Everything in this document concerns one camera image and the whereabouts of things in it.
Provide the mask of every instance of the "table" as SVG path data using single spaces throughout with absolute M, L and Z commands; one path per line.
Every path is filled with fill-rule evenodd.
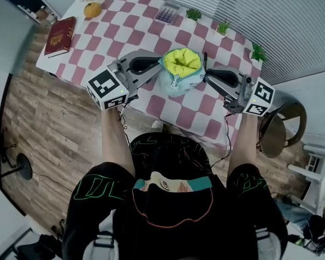
M 125 54 L 145 49 L 160 55 L 171 49 L 188 47 L 199 53 L 208 53 L 207 67 L 229 65 L 253 77 L 260 75 L 261 63 L 252 63 L 249 52 L 252 43 L 229 29 L 221 39 L 215 29 L 218 22 L 202 17 L 194 27 L 185 22 L 186 8 L 173 25 L 155 22 L 154 16 L 163 0 L 94 0 L 102 5 L 100 16 L 88 20 L 83 8 L 89 2 L 76 0 L 63 18 L 77 17 L 70 52 L 47 58 L 44 49 L 36 66 L 56 74 L 61 80 L 84 88 L 89 78 L 102 72 L 105 66 Z M 180 97 L 169 97 L 157 81 L 142 86 L 139 99 L 130 107 L 146 115 L 188 131 L 191 137 L 210 147 L 224 148 L 223 97 L 208 84 L 200 83 Z M 239 116 L 230 116 L 229 136 L 235 143 Z

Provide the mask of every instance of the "hand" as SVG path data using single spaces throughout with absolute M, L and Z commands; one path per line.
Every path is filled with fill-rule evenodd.
M 325 217 L 325 206 L 323 208 L 323 218 Z

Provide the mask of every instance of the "black cable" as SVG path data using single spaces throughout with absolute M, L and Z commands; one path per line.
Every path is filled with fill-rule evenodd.
M 230 137 L 229 137 L 229 124 L 228 124 L 228 116 L 230 116 L 232 114 L 228 114 L 226 116 L 224 116 L 224 121 L 226 122 L 226 125 L 227 125 L 227 132 L 226 132 L 226 137 L 227 139 L 229 140 L 229 145 L 230 145 L 230 149 L 229 149 L 229 152 L 224 156 L 222 157 L 220 160 L 216 161 L 212 166 L 211 168 L 214 167 L 214 165 L 218 164 L 219 162 L 223 161 L 225 158 L 227 158 L 228 156 L 230 156 L 231 152 L 232 152 L 232 148 L 231 148 L 231 140 L 230 140 Z
M 125 121 L 124 115 L 122 114 L 122 113 L 124 112 L 124 109 L 125 109 L 125 107 L 126 107 L 127 105 L 128 105 L 128 103 L 125 103 L 125 105 L 124 105 L 123 109 L 121 110 L 121 112 L 118 111 L 118 114 L 119 114 L 119 121 L 121 122 L 121 120 L 123 119 L 122 126 L 123 126 L 123 129 L 124 129 L 124 135 L 125 135 L 125 137 L 126 137 L 126 141 L 128 142 L 128 145 L 129 145 L 129 144 L 130 144 L 129 137 L 128 137 L 128 135 L 125 133 L 125 130 L 126 130 L 128 127 L 125 126 L 126 121 Z
M 64 189 L 66 189 L 66 190 L 68 190 L 70 193 L 72 193 L 72 191 L 71 191 L 69 188 L 67 188 L 67 187 L 65 187 L 64 185 L 60 184 L 59 182 L 57 182 L 57 181 L 51 179 L 51 177 L 49 177 L 48 175 L 42 175 L 42 174 L 39 174 L 39 173 L 37 173 L 37 172 L 35 172 L 35 171 L 33 171 L 32 173 L 37 174 L 38 176 L 41 176 L 41 177 L 47 177 L 49 180 L 51 180 L 51 181 L 53 181 L 54 183 L 56 183 L 56 184 L 62 186 Z

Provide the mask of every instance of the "window blinds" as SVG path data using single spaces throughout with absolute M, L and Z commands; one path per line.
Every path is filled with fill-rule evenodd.
M 271 83 L 325 70 L 325 0 L 170 0 L 223 21 L 262 45 Z

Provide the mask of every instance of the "shoe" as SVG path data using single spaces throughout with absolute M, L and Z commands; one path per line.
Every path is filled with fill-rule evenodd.
M 181 129 L 179 129 L 176 126 L 171 126 L 168 130 L 169 133 L 173 134 L 173 135 L 178 135 L 178 136 L 182 136 L 185 137 L 185 134 L 183 133 L 183 131 Z
M 277 202 L 283 202 L 282 199 L 285 197 L 284 195 L 277 193 L 277 192 L 273 192 L 271 194 L 272 198 L 277 201 Z
M 285 204 L 289 204 L 291 206 L 296 206 L 297 204 L 293 202 L 291 199 L 291 194 L 288 194 L 287 196 L 283 197 L 282 202 Z
M 159 129 L 161 130 L 161 132 L 164 129 L 164 123 L 161 122 L 160 120 L 155 120 L 155 122 L 153 122 L 151 129 Z

